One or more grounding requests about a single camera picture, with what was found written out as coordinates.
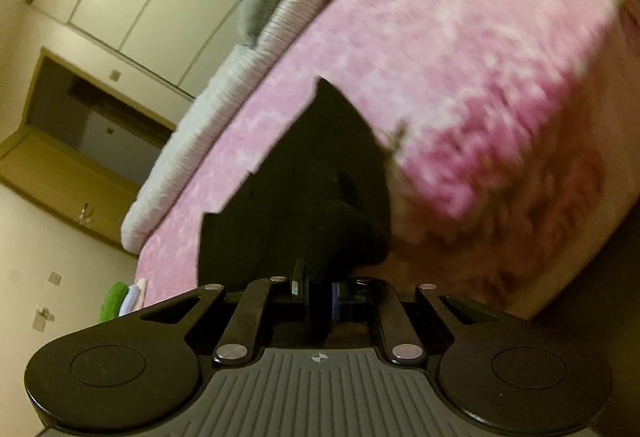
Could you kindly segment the black garment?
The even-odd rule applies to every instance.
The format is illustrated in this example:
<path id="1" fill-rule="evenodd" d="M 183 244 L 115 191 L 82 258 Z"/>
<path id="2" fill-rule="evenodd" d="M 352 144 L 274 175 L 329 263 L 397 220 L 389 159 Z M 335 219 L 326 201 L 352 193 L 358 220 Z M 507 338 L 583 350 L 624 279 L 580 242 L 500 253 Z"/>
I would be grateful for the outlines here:
<path id="1" fill-rule="evenodd" d="M 292 277 L 297 264 L 338 281 L 382 264 L 391 238 L 384 153 L 341 90 L 319 79 L 258 169 L 204 215 L 196 282 L 240 291 Z"/>

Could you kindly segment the cream folded cloth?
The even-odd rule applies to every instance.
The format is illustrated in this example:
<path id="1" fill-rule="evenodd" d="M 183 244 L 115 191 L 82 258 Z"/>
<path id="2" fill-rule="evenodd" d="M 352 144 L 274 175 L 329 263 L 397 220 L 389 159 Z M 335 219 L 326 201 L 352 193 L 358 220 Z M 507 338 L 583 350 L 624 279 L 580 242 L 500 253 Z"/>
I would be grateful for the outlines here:
<path id="1" fill-rule="evenodd" d="M 139 289 L 139 294 L 138 294 L 136 302 L 134 303 L 134 311 L 138 311 L 138 310 L 143 308 L 145 292 L 146 292 L 146 280 L 145 279 L 139 279 L 137 281 L 136 285 L 137 285 L 137 287 Z"/>

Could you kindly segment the light blue folded cloth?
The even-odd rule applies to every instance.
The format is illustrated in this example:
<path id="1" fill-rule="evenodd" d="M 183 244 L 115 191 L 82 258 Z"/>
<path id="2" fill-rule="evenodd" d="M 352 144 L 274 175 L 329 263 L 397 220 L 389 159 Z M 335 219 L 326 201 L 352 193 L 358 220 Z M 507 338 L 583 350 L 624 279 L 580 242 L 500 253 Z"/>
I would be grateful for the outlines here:
<path id="1" fill-rule="evenodd" d="M 134 311 L 134 306 L 137 305 L 137 301 L 140 297 L 141 289 L 139 285 L 132 284 L 130 285 L 128 292 L 122 301 L 122 305 L 120 305 L 118 310 L 118 315 L 120 317 L 127 316 L 129 313 Z"/>

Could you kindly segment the green folded cloth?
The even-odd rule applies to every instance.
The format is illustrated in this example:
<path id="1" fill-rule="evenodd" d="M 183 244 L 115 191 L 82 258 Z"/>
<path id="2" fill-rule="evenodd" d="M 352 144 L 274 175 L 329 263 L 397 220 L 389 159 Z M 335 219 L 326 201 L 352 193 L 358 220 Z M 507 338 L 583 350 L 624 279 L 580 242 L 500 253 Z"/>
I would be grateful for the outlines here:
<path id="1" fill-rule="evenodd" d="M 128 292 L 129 285 L 124 282 L 116 282 L 111 286 L 101 306 L 99 323 L 111 321 L 119 316 L 119 309 Z"/>

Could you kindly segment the wooden door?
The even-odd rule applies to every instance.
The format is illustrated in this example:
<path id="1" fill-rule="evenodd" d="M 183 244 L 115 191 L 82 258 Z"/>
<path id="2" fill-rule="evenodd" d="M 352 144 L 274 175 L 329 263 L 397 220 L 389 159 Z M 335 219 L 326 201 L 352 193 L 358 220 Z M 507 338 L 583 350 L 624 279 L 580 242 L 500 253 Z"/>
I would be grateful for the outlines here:
<path id="1" fill-rule="evenodd" d="M 121 246 L 139 186 L 44 131 L 23 126 L 1 142 L 1 180 L 81 230 Z"/>

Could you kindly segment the pink floral blanket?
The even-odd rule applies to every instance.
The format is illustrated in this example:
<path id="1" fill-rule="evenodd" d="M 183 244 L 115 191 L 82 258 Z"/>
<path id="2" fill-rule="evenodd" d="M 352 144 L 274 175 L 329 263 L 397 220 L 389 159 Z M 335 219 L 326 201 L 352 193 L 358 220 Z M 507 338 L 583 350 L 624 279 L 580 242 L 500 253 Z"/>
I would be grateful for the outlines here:
<path id="1" fill-rule="evenodd" d="M 357 109 L 382 160 L 347 132 L 336 152 L 381 198 L 392 248 L 340 231 L 342 269 L 408 296 L 420 283 L 522 318 L 559 294 L 639 195 L 639 0 L 334 0 L 247 96 L 204 93 L 122 226 L 153 305 L 198 272 L 243 181 L 326 80 Z"/>

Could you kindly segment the white ribbed duvet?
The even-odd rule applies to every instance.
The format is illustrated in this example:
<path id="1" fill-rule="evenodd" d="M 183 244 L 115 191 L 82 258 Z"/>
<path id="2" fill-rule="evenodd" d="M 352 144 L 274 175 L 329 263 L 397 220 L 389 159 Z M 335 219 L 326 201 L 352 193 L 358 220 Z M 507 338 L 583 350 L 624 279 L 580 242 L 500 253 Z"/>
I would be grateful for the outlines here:
<path id="1" fill-rule="evenodd" d="M 127 252 L 141 251 L 224 128 L 327 1 L 281 0 L 254 47 L 233 47 L 160 151 L 122 220 L 120 241 Z"/>

